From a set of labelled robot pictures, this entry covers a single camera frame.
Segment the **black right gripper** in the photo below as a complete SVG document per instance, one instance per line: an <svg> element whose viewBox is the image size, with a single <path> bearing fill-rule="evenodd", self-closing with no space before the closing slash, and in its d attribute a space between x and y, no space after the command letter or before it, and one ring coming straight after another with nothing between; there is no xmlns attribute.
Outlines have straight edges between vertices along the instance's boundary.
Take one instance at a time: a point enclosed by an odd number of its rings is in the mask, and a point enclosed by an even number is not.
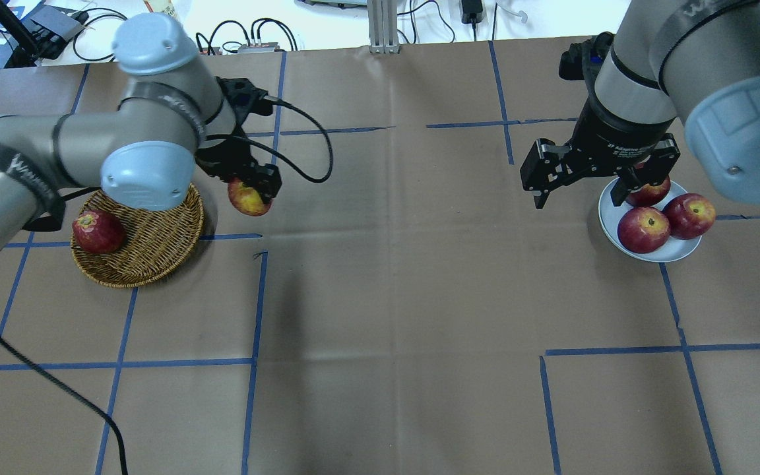
<svg viewBox="0 0 760 475"><path fill-rule="evenodd" d="M536 139L520 168L522 188L534 207L545 207L550 193L588 177L618 175L610 201L621 206L645 184L658 185L678 162L680 150L663 123L634 123L614 115L597 99L583 105L572 138L557 145Z"/></svg>

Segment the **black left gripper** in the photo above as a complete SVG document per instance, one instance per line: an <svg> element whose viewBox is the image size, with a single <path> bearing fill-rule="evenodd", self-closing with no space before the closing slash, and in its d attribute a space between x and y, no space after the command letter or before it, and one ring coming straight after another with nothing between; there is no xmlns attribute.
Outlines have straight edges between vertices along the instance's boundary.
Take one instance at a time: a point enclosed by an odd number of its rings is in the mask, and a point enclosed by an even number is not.
<svg viewBox="0 0 760 475"><path fill-rule="evenodd" d="M195 154L199 167L211 177L230 181L242 180L259 193L263 202L271 202L282 187L277 165L259 164L251 155L242 129L253 114L269 116L268 91L257 88L250 79L217 78L223 94L220 108L206 121L205 143Z"/></svg>

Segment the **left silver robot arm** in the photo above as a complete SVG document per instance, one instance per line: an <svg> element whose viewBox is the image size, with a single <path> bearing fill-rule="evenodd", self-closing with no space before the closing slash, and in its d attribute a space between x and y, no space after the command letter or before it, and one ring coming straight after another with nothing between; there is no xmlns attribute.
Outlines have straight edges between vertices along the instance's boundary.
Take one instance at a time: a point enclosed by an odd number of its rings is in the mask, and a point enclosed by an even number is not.
<svg viewBox="0 0 760 475"><path fill-rule="evenodd" d="M267 116L272 98L244 79L221 79L166 13L139 13L115 31L111 47L129 84L117 108L61 116L0 115L0 250L46 216L65 216L62 189L99 187L130 208L164 211L187 195L195 168L240 179L270 203L277 166L251 156L242 124Z"/></svg>

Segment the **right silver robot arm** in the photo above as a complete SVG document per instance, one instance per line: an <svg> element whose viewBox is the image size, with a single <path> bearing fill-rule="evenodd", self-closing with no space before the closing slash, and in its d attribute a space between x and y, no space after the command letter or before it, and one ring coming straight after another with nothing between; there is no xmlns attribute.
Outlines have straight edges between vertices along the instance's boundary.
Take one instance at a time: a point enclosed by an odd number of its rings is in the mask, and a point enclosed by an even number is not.
<svg viewBox="0 0 760 475"><path fill-rule="evenodd" d="M660 183L684 141L712 186L760 204L760 1L633 1L615 34L561 54L558 75L587 99L573 134L540 138L520 168L536 208L586 177L616 178L613 205Z"/></svg>

